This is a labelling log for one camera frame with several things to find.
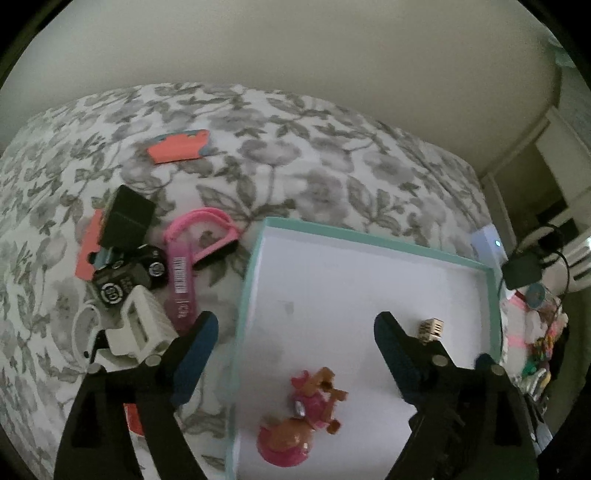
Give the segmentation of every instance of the pink handle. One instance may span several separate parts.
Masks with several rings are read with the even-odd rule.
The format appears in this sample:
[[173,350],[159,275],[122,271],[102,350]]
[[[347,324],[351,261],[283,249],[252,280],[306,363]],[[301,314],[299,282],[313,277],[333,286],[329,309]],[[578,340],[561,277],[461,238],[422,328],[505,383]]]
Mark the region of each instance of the pink handle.
[[215,242],[213,245],[204,248],[203,250],[193,255],[193,264],[199,260],[211,255],[221,247],[234,242],[240,238],[240,230],[234,224],[232,218],[223,210],[213,207],[204,207],[197,210],[192,210],[185,215],[175,218],[164,232],[164,240],[169,243],[175,240],[183,231],[189,226],[199,222],[212,222],[228,230],[228,234]]

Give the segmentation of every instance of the pink strap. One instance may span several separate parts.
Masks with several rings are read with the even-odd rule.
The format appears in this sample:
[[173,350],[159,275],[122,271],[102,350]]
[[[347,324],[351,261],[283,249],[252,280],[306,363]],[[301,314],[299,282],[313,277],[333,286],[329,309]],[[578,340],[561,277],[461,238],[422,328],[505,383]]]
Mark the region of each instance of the pink strap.
[[204,248],[203,250],[193,255],[193,264],[197,263],[202,258],[211,255],[221,247],[234,242],[240,238],[240,230],[234,224],[232,218],[223,210],[213,207],[204,207],[197,210],[192,210],[185,215],[175,218],[164,232],[164,240],[166,243],[175,240],[183,231],[191,225],[200,222],[212,222],[228,230],[227,235],[215,242],[213,245]]
[[175,330],[184,333],[197,318],[191,245],[182,239],[175,239],[167,242],[166,253],[170,295],[164,303],[164,309]]

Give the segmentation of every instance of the floral bedspread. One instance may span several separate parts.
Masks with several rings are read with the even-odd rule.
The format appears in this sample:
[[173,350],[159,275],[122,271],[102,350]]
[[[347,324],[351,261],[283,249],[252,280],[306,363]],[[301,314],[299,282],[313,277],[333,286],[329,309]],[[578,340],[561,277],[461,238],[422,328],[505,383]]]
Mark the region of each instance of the floral bedspread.
[[[157,135],[206,128],[201,160],[155,166]],[[470,233],[490,222],[472,168],[398,128],[323,100],[279,90],[198,83],[113,90],[31,118],[0,160],[0,423],[41,479],[51,478],[83,375],[74,348],[98,320],[73,275],[93,209],[125,183],[158,205],[151,241],[201,206],[228,212],[238,250],[198,273],[202,309],[220,338],[195,395],[178,411],[211,478],[222,478],[224,380],[249,250],[266,216],[394,236],[473,257]],[[207,245],[213,234],[199,241]],[[133,435],[145,478],[158,478]]]

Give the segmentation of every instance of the toy figure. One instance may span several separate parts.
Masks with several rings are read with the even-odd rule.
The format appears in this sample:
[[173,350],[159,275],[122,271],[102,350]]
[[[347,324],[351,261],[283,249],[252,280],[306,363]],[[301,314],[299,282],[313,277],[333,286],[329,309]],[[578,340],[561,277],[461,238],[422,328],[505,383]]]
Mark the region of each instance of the toy figure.
[[256,446],[267,462],[281,467],[299,465],[308,458],[316,430],[326,429],[332,435],[339,431],[341,425],[333,413],[336,403],[345,401],[348,394],[333,388],[334,378],[335,374],[323,367],[315,375],[304,370],[291,379],[295,416],[269,421],[258,435]]

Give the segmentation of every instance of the clutter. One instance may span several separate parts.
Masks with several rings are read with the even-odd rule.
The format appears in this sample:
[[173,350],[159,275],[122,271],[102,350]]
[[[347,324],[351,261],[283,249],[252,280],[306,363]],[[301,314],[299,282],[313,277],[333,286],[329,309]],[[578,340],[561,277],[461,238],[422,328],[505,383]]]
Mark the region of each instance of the clutter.
[[148,147],[148,154],[156,164],[202,158],[210,154],[209,138],[209,130],[160,135],[155,138],[158,143]]
[[441,340],[443,322],[438,319],[428,319],[421,323],[418,329],[418,339],[423,343],[438,342]]
[[122,252],[143,245],[156,205],[125,185],[120,185],[105,209],[98,244]]
[[336,434],[341,425],[333,418],[335,405],[347,399],[347,392],[333,388],[335,374],[327,367],[310,375],[307,370],[291,379],[294,393],[294,416],[269,421],[261,426],[257,449],[269,463],[280,467],[296,466],[304,462],[312,448],[313,434],[326,429]]

